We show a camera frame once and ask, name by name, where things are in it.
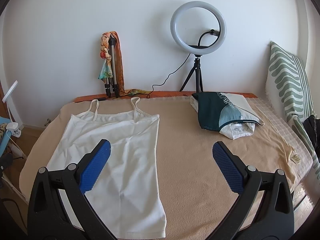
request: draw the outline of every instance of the wooden floor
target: wooden floor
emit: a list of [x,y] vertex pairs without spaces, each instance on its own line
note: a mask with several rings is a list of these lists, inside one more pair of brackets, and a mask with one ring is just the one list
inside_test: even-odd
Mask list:
[[[31,128],[24,128],[22,130],[21,137],[17,139],[16,143],[19,147],[23,150],[25,155],[29,155],[33,145],[41,135],[42,131],[35,130]],[[8,176],[12,184],[19,189],[19,176],[20,171],[24,166],[25,160],[17,159],[13,161],[13,165],[6,170],[5,174]],[[294,220],[295,220],[295,231],[302,225],[302,223],[307,219],[308,215],[314,208],[316,201],[318,200],[319,196],[310,196],[308,192],[304,188],[304,184],[301,183],[298,188],[295,190],[295,197],[293,201],[293,205],[295,206],[300,200],[307,195],[307,197],[303,200],[300,204],[299,208],[294,213]],[[7,185],[4,188],[0,189],[0,198],[11,198],[14,199],[22,213],[24,223],[27,225],[27,214],[28,214],[28,205],[15,193],[12,191],[10,187]],[[12,202],[5,202],[4,205],[7,207],[9,213],[16,221],[16,223],[26,232],[23,223],[21,222],[21,218],[19,216],[17,207]]]
[[[17,138],[16,143],[21,148],[21,150],[24,152],[26,156],[29,155],[33,145],[41,135],[41,130],[35,130],[31,128],[23,128],[22,134],[20,138]],[[25,160],[24,159],[17,159],[13,160],[13,165],[10,166],[6,171],[5,174],[9,178],[9,180],[12,182],[12,184],[19,189],[19,176],[20,171],[22,170],[24,166]],[[4,183],[4,187],[0,189],[0,198],[11,198],[15,200],[20,208],[23,220],[25,225],[27,225],[27,214],[28,214],[28,205],[15,193],[13,190],[8,187]],[[4,205],[8,209],[9,213],[15,220],[15,222],[24,230],[27,232],[26,228],[23,226],[23,223],[21,222],[21,218],[18,212],[18,209],[16,205],[13,202],[4,202]]]

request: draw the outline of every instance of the ring light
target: ring light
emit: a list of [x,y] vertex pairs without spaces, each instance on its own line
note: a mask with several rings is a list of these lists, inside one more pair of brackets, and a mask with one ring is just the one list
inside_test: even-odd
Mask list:
[[[177,31],[177,22],[180,18],[180,16],[186,11],[191,8],[204,8],[208,11],[210,11],[218,20],[219,26],[220,26],[220,34],[214,44],[211,46],[205,48],[205,49],[197,49],[189,46],[186,44],[179,36],[178,31]],[[224,42],[224,39],[226,37],[227,33],[227,28],[226,28],[226,23],[224,21],[224,18],[222,14],[218,11],[217,8],[212,6],[209,3],[206,2],[201,2],[201,1],[192,1],[192,2],[187,2],[183,5],[181,5],[172,15],[171,22],[170,22],[170,30],[171,30],[171,35],[174,39],[174,41],[184,50],[187,52],[194,54],[194,55],[205,55],[214,52],[217,50],[222,43]]]

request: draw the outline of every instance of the white lamp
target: white lamp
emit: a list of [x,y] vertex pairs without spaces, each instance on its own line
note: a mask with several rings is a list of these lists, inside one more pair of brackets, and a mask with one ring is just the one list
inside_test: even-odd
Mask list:
[[[12,93],[13,90],[17,87],[17,85],[18,85],[18,81],[16,80],[16,81],[13,83],[13,85],[9,88],[9,90],[8,90],[8,92],[5,94],[5,96],[2,98],[2,102],[5,103],[5,102],[7,101],[8,97],[11,95],[11,93]],[[7,125],[6,129],[7,129],[8,131],[10,131],[13,136],[15,136],[15,137],[20,137],[20,136],[21,136],[21,130],[19,129],[18,123],[12,121],[8,103],[7,103],[7,108],[8,108],[9,117],[10,117],[11,122]]]

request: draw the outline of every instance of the blue gripper pad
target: blue gripper pad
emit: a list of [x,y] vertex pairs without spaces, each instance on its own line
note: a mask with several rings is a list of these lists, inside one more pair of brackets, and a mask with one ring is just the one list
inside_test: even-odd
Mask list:
[[79,188],[82,194],[92,190],[93,185],[96,183],[103,167],[110,157],[110,153],[111,145],[110,142],[106,140],[80,175]]
[[219,143],[215,143],[212,148],[212,154],[224,178],[228,182],[230,189],[235,193],[241,194],[244,190],[243,176],[225,149],[223,149]]

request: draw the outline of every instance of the folded clothing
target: folded clothing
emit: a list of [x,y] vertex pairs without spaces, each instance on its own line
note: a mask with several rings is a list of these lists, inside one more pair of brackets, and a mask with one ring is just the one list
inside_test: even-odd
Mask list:
[[242,95],[220,92],[194,93],[190,98],[201,128],[217,131],[230,139],[250,136],[263,121]]

